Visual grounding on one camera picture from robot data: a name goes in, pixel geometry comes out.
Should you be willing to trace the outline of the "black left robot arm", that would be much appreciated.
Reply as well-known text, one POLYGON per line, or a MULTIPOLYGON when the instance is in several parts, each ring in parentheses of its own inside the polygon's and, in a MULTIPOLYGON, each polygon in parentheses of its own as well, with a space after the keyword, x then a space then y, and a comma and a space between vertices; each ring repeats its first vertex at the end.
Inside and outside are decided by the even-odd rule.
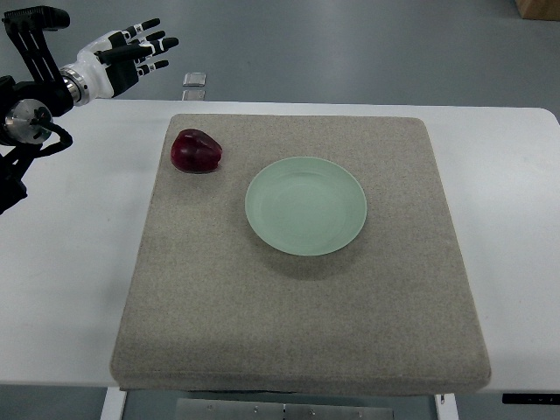
POLYGON ((34 160, 69 148, 72 136, 53 119, 63 116, 87 95, 78 75, 59 70, 44 33, 70 25, 64 10, 34 6, 7 11, 2 22, 32 80, 1 78, 1 145, 10 151, 1 156, 1 211, 27 197, 23 176, 34 160))

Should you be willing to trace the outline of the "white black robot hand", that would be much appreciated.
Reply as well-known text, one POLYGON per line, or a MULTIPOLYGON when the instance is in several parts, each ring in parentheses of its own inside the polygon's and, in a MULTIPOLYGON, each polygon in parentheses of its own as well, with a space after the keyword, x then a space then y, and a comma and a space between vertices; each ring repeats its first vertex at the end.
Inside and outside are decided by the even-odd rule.
POLYGON ((111 99, 123 94, 147 74, 167 67, 162 58, 179 40, 159 31, 158 18, 110 31, 83 47, 76 61, 60 73, 73 98, 83 106, 95 99, 111 99))

